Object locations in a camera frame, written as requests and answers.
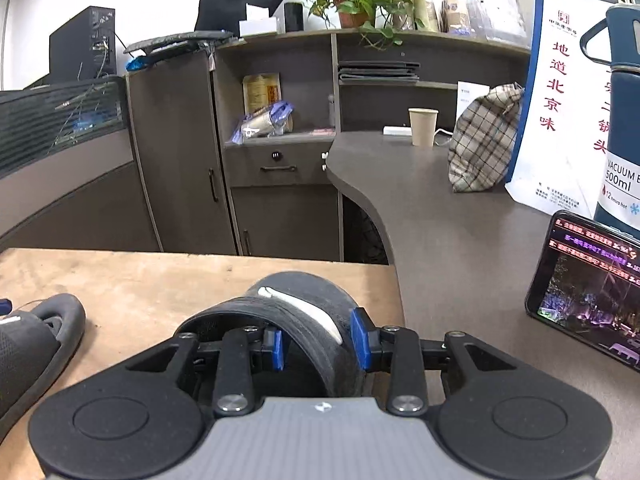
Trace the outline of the black slipper white logo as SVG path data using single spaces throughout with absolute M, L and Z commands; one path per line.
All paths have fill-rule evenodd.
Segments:
M 244 295 L 187 318 L 177 330 L 215 341 L 226 330 L 271 325 L 283 332 L 283 370 L 254 376 L 256 396 L 351 398 L 370 396 L 373 380 L 357 362 L 350 314 L 358 304 L 320 276 L 270 274 Z

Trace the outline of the smartphone with lit screen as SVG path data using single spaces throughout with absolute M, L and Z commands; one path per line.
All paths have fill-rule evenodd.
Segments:
M 550 221 L 525 311 L 639 368 L 639 241 L 567 210 Z

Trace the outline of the dark wooden cabinet shelf unit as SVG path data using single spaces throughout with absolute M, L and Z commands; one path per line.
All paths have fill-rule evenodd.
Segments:
M 404 32 L 378 51 L 359 32 L 288 32 L 207 51 L 184 44 L 127 77 L 131 144 L 157 244 L 166 252 L 318 260 L 358 257 L 371 238 L 358 206 L 324 172 L 341 134 L 379 136 L 413 107 L 456 120 L 460 84 L 523 82 L 524 48 Z M 416 82 L 338 79 L 344 61 L 421 64 Z M 242 80 L 278 73 L 294 107 L 283 136 L 231 142 Z

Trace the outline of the plaid fabric bag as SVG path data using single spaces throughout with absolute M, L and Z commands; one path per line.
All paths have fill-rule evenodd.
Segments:
M 491 88 L 462 112 L 448 148 L 448 180 L 455 193 L 484 192 L 506 176 L 520 122 L 524 88 Z

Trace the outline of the white power strip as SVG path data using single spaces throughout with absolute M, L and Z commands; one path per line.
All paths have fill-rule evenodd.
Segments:
M 383 128 L 384 136 L 411 136 L 410 127 L 385 126 Z

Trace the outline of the paper coffee cup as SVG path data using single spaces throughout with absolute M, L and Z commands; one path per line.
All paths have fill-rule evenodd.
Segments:
M 431 148 L 437 126 L 438 110 L 410 108 L 411 142 L 417 148 Z

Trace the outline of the blue white snack bag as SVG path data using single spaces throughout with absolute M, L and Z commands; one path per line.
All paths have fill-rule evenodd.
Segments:
M 234 144 L 257 138 L 283 136 L 293 130 L 294 107 L 288 101 L 278 101 L 246 115 L 240 120 L 231 137 Z

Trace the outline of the white blue paper bag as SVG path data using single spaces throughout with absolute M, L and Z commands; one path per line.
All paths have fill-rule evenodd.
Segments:
M 525 93 L 506 192 L 546 214 L 591 218 L 604 178 L 610 70 L 579 39 L 605 18 L 599 0 L 535 0 Z

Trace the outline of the dark blue vacuum bottle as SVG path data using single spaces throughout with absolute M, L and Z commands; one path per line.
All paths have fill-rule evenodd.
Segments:
M 610 38 L 611 58 L 588 52 L 591 39 L 603 31 Z M 610 130 L 606 141 L 603 191 L 594 220 L 639 236 L 639 8 L 616 4 L 579 40 L 588 60 L 611 71 Z

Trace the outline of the stack of black folders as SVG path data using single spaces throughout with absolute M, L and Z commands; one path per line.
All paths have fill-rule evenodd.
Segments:
M 340 81 L 396 81 L 416 82 L 420 79 L 418 62 L 401 61 L 344 61 L 338 64 Z

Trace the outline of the glass office partition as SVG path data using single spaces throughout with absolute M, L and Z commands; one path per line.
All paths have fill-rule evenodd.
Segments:
M 129 127 L 122 77 L 1 93 L 1 174 Z

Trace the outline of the black flat seat pad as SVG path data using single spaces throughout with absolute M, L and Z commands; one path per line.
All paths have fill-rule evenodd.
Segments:
M 161 36 L 135 42 L 134 44 L 124 47 L 124 52 L 129 54 L 136 51 L 142 51 L 145 54 L 149 54 L 154 50 L 173 46 L 174 44 L 199 41 L 225 42 L 233 37 L 234 35 L 232 32 L 227 32 L 226 30 L 197 30 L 196 32 L 180 32 L 180 34 Z

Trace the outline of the white small box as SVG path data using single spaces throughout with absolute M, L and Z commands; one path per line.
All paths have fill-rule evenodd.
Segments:
M 269 15 L 269 9 L 262 6 L 245 6 L 246 18 L 239 21 L 240 37 L 271 35 L 278 32 L 278 21 Z

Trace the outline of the black cylinder speaker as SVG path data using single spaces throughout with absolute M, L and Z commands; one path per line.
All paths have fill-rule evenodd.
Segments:
M 286 32 L 302 32 L 304 30 L 304 12 L 300 2 L 286 2 L 283 6 L 283 13 Z

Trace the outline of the black computer tower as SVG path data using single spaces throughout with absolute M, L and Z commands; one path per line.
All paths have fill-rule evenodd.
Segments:
M 49 84 L 116 73 L 114 9 L 87 6 L 49 36 Z

